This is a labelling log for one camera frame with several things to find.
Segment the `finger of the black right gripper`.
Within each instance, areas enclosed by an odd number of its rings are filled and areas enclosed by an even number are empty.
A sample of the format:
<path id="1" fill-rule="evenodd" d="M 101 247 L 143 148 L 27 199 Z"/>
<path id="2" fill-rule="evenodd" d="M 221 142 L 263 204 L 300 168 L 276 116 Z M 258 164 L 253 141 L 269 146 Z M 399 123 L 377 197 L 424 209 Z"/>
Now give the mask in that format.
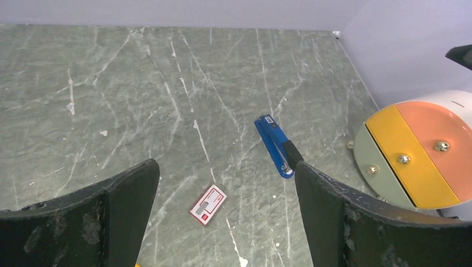
<path id="1" fill-rule="evenodd" d="M 453 47 L 446 53 L 445 57 L 469 70 L 472 70 L 471 48 L 471 44 Z"/>

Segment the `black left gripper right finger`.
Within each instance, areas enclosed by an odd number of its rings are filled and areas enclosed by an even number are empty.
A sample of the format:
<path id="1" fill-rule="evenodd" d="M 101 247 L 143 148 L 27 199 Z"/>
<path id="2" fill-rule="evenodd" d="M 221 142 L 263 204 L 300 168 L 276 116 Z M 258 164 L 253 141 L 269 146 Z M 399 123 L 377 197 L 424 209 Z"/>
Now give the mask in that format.
<path id="1" fill-rule="evenodd" d="M 301 161 L 294 175 L 314 266 L 470 266 L 471 223 L 403 209 Z"/>

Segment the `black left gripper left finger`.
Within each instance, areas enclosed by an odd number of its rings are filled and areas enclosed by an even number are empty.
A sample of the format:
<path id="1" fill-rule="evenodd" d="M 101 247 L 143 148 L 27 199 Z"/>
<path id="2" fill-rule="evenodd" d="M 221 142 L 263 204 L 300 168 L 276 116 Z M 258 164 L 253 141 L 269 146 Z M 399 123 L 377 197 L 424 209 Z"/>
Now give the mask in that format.
<path id="1" fill-rule="evenodd" d="M 134 266 L 160 167 L 147 159 L 66 195 L 1 211 L 2 266 Z"/>

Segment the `red white staple box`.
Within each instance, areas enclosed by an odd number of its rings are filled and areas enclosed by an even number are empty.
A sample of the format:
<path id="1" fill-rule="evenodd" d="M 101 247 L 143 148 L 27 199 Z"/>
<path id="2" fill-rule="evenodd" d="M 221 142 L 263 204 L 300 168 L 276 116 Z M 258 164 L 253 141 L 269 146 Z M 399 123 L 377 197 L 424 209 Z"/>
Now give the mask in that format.
<path id="1" fill-rule="evenodd" d="M 190 208 L 189 213 L 202 225 L 206 226 L 226 199 L 227 195 L 222 189 L 217 185 L 210 185 Z"/>

